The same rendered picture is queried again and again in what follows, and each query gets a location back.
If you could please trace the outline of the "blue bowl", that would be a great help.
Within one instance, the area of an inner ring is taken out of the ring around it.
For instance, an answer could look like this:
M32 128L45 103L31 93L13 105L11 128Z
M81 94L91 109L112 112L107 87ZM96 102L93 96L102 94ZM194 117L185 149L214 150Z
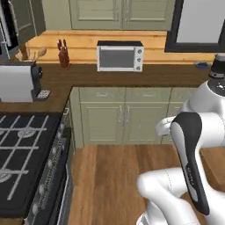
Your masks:
M210 68L212 66L212 64L208 63L208 62L195 62L194 66L197 69L208 69L208 68Z

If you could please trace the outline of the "white toaster oven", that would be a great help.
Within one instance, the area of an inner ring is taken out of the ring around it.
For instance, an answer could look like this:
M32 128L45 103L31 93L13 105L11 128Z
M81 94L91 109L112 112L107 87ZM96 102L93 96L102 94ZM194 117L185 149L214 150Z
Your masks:
M97 70L142 72L143 56L139 40L99 40Z

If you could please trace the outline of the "wooden utensil pot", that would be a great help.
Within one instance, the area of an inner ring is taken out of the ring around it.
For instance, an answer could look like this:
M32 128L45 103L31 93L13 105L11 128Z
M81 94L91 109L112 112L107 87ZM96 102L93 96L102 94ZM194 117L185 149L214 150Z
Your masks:
M30 48L26 44L23 44L19 47L15 58L19 62L33 62L35 60L35 54L32 54Z

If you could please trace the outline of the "black gas stove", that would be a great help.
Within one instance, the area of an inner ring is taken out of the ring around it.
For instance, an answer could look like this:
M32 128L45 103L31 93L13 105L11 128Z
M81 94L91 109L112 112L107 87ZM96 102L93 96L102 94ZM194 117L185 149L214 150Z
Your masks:
M0 225L68 225L69 111L0 112Z

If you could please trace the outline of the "green base cupboards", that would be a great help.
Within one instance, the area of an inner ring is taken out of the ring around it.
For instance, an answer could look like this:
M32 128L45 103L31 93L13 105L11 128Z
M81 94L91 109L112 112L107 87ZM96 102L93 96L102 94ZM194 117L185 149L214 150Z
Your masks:
M77 148L88 144L171 144L156 134L161 119L174 116L193 88L74 87L69 96Z

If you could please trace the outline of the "brown knife block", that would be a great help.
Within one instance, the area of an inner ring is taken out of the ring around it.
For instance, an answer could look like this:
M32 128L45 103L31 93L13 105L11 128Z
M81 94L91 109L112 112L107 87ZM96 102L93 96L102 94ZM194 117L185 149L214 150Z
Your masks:
M59 61L61 64L61 67L64 69L69 69L69 53L67 48L66 40L58 40L57 47L59 50Z

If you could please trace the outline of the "black framed window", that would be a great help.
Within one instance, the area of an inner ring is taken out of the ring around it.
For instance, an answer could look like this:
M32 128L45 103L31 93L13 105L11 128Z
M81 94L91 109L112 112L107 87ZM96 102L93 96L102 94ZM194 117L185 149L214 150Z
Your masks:
M176 0L164 51L225 54L225 0Z

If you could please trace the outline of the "green tall cupboard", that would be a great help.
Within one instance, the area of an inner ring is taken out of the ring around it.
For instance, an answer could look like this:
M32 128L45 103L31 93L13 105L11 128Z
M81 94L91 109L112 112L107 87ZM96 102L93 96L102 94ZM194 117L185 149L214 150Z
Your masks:
M15 12L18 44L25 44L46 31L42 0L11 0Z

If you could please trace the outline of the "wooden spoon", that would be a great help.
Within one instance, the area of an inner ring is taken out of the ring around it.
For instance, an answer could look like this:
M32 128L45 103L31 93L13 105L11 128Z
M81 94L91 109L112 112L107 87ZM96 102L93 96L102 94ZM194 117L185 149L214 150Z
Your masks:
M36 62L40 57L44 56L47 53L47 49L45 47L41 48L38 53L37 56L35 57L34 61Z

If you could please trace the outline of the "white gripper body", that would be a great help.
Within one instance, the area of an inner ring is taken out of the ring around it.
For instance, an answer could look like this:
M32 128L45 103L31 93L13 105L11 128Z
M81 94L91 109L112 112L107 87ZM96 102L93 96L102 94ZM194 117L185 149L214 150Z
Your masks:
M170 133L171 122L175 119L175 117L167 117L162 119L156 125L156 133L159 136L168 135Z

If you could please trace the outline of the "green wall cupboards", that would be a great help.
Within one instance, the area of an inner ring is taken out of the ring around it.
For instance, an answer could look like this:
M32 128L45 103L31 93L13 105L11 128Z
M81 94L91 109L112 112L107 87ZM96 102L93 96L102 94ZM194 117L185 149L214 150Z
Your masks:
M176 0L69 0L73 29L169 31Z

